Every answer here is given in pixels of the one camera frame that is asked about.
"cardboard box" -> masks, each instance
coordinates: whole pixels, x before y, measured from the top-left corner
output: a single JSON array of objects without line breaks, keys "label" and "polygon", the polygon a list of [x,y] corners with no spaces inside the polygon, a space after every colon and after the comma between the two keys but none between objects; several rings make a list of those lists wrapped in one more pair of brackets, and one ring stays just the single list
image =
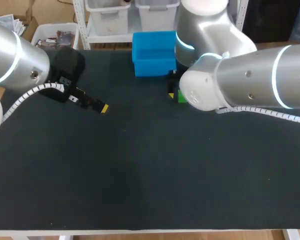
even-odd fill
[{"label": "cardboard box", "polygon": [[[26,26],[26,29],[22,34],[22,38],[24,38],[30,43],[38,27],[38,22],[36,18],[33,16],[33,12],[32,12],[34,3],[35,0],[29,0],[29,6],[25,12],[25,15],[13,15],[14,19],[19,19]],[[5,91],[4,88],[0,87],[0,98],[4,94],[4,91]]]}]

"shelf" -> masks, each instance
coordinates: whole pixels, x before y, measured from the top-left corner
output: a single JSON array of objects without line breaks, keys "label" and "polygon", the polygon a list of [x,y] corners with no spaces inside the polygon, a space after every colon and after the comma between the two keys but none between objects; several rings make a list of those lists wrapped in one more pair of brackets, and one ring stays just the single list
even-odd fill
[{"label": "shelf", "polygon": [[139,9],[134,4],[128,9],[128,33],[120,35],[98,36],[92,17],[89,17],[87,25],[87,40],[90,44],[98,43],[132,43],[134,33],[141,32]]}]

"black table surface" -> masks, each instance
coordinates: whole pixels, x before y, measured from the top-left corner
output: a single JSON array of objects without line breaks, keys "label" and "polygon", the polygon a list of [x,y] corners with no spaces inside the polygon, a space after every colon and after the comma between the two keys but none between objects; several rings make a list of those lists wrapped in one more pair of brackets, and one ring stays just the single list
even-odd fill
[{"label": "black table surface", "polygon": [[198,111],[131,52],[82,53],[109,109],[35,94],[1,126],[0,230],[300,229],[300,124]]}]

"wooden floor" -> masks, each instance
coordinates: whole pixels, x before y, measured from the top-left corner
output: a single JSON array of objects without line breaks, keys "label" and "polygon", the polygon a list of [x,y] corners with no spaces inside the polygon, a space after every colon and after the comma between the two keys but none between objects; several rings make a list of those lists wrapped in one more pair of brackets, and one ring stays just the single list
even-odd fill
[{"label": "wooden floor", "polygon": [[[45,240],[58,240],[48,236]],[[12,240],[0,237],[0,240]],[[285,240],[282,230],[223,231],[190,233],[150,233],[75,236],[73,240]]]}]

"blue bin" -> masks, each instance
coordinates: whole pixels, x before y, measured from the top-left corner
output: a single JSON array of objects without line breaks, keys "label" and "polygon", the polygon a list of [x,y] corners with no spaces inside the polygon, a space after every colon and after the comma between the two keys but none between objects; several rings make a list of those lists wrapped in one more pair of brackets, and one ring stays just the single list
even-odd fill
[{"label": "blue bin", "polygon": [[164,76],[177,69],[175,31],[136,32],[132,39],[132,61],[136,77]]}]

